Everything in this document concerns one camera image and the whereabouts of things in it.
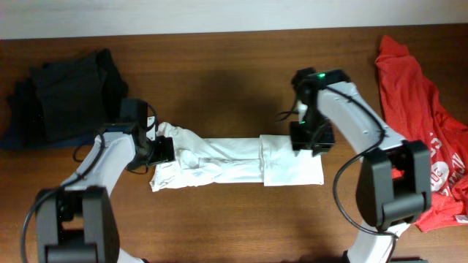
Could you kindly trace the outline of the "white printed t-shirt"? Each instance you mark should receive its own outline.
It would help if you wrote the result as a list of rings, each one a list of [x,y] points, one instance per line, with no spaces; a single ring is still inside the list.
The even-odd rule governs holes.
[[[173,139],[175,160],[156,166],[149,182],[153,192],[211,183],[264,186],[324,183],[321,158],[313,157],[310,150],[294,152],[287,135],[203,139],[167,122],[159,124],[156,134]]]

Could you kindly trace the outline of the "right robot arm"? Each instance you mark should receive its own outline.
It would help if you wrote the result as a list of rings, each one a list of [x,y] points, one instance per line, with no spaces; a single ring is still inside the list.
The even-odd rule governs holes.
[[[340,262],[393,262],[402,233],[431,208],[427,146],[389,127],[341,69],[300,69],[291,84],[299,116],[290,123],[292,149],[325,154],[335,143],[337,128],[355,151],[337,171],[332,186],[339,212],[358,230]],[[360,224],[351,219],[338,195],[340,177],[357,161],[361,163],[355,192]]]

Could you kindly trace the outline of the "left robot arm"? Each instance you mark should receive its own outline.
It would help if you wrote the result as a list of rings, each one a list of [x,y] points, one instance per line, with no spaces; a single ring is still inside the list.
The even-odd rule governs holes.
[[[125,170],[175,159],[170,137],[148,138],[153,107],[123,99],[117,122],[102,127],[76,171],[60,186],[41,190],[27,219],[36,221],[41,263],[139,262],[120,245],[110,195]]]

